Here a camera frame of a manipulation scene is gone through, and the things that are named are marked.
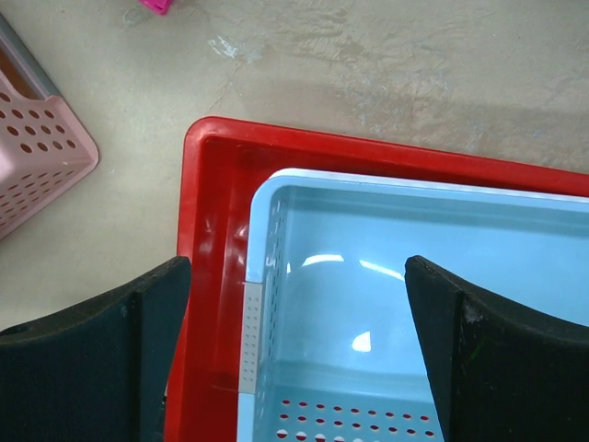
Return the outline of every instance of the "gray floor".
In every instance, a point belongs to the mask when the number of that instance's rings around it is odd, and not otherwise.
[[[585,0],[2,0],[98,169],[0,243],[0,329],[175,252],[183,136],[220,114],[589,172]],[[125,258],[128,265],[120,266]]]

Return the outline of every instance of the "red plastic bin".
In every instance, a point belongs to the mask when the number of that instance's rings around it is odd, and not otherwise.
[[[589,196],[589,175],[208,117],[184,144],[178,254],[192,293],[170,374],[166,441],[235,442],[249,208],[277,170],[322,169]]]

